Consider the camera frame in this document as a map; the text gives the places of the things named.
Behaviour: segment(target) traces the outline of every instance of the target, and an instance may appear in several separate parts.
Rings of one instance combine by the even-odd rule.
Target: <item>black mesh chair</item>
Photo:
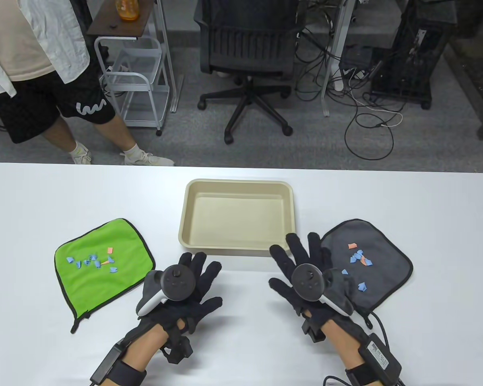
[[[262,95],[291,94],[289,86],[255,86],[253,77],[293,77],[297,33],[304,29],[307,2],[300,0],[198,0],[195,21],[200,26],[200,69],[236,74],[240,88],[200,96],[241,98],[225,129],[224,141],[234,142],[232,130],[245,106],[256,103],[281,124],[283,134],[293,129]]]

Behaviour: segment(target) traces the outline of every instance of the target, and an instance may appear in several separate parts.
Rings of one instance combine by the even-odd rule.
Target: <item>label sticker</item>
[[[388,362],[388,359],[385,357],[385,355],[383,355],[376,344],[374,342],[370,342],[370,344],[367,346],[367,349],[370,351],[374,359],[376,359],[376,361],[379,363],[379,366],[385,370],[390,362]]]

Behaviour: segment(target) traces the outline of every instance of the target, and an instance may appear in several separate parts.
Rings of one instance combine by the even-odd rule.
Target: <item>white controller grip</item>
[[[141,307],[140,311],[138,311],[138,316],[145,316],[148,314],[150,311],[155,309],[159,303],[166,303],[168,298],[164,294],[163,290],[157,292],[148,302],[144,304],[143,307]]]
[[[345,311],[343,311],[340,307],[330,301],[325,295],[322,295],[319,299],[321,303],[327,304],[329,307],[334,309],[337,313],[342,314],[343,316],[350,316]]]

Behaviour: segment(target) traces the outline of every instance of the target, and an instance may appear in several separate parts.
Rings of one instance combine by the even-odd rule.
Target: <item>black computer case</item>
[[[429,79],[457,23],[452,0],[409,0],[394,45],[374,50],[383,61],[372,79],[371,95],[420,103],[431,108]]]

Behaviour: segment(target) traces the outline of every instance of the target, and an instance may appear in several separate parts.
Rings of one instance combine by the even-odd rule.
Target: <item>beige shirt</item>
[[[17,0],[0,0],[0,66],[13,82],[55,71]]]

